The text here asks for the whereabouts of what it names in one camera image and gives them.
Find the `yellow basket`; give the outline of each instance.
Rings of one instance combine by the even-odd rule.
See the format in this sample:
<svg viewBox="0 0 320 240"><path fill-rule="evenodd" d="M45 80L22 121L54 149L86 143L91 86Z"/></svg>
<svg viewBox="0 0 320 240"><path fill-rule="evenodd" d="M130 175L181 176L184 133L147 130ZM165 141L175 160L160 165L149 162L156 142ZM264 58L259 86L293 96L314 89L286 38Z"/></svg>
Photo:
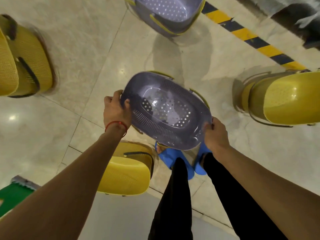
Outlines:
<svg viewBox="0 0 320 240"><path fill-rule="evenodd" d="M0 15L0 66L0 96L24 98L53 85L41 42L8 15Z"/></svg>
<svg viewBox="0 0 320 240"><path fill-rule="evenodd" d="M320 122L319 90L320 72L273 74L245 86L242 107L264 125L313 124ZM255 117L275 124L258 121Z"/></svg>
<svg viewBox="0 0 320 240"><path fill-rule="evenodd" d="M120 142L102 176L98 192L123 196L142 194L149 187L153 167L150 147Z"/></svg>

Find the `green object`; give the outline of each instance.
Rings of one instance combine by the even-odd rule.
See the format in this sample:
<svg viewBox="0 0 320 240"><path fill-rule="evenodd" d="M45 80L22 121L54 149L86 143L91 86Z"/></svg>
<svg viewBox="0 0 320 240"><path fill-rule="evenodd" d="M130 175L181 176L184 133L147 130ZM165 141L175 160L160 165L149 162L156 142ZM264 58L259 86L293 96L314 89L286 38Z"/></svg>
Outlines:
<svg viewBox="0 0 320 240"><path fill-rule="evenodd" d="M37 188L39 188L38 185L20 176L14 177L10 185L0 190L0 217L12 210Z"/></svg>

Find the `person's left hand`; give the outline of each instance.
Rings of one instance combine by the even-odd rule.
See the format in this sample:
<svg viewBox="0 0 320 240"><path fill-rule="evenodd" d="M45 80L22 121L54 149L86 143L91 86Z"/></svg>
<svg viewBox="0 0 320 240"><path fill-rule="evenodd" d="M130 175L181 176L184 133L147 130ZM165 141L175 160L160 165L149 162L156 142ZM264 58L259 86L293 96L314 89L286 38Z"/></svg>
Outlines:
<svg viewBox="0 0 320 240"><path fill-rule="evenodd" d="M124 102L124 108L120 104L120 96L123 90L115 91L113 97L106 96L104 98L103 122L106 127L112 121L121 121L128 129L131 125L131 109L130 101Z"/></svg>

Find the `red bracelet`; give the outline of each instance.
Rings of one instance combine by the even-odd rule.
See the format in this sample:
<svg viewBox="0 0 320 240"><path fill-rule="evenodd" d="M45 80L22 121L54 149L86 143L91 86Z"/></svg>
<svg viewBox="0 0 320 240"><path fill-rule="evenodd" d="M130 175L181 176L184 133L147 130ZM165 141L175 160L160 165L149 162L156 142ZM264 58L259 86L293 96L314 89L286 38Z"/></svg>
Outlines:
<svg viewBox="0 0 320 240"><path fill-rule="evenodd" d="M114 124L114 123L118 123L118 124L120 124L120 125L123 125L123 126L124 126L124 128L125 128L125 133L124 133L124 135L122 136L122 138L123 138L123 137L127 134L128 127L127 127L127 126L126 126L126 124L125 124L125 123L123 123L122 121L117 121L117 120L115 120L115 121L111 121L109 124L107 124L107 125L106 125L106 128L105 128L104 132L106 132L106 130L107 130L107 128L108 128L108 126L109 126L109 125Z"/></svg>

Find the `leg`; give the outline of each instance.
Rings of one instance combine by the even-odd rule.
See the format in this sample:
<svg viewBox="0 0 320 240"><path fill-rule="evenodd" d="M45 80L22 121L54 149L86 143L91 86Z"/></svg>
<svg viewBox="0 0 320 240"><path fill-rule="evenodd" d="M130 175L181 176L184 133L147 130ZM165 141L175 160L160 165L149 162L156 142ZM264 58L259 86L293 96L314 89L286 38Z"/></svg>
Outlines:
<svg viewBox="0 0 320 240"><path fill-rule="evenodd" d="M154 214L148 240L192 240L191 196L185 162L179 157L159 206Z"/></svg>
<svg viewBox="0 0 320 240"><path fill-rule="evenodd" d="M235 233L241 240L287 239L212 153L206 154L203 167L212 180Z"/></svg>

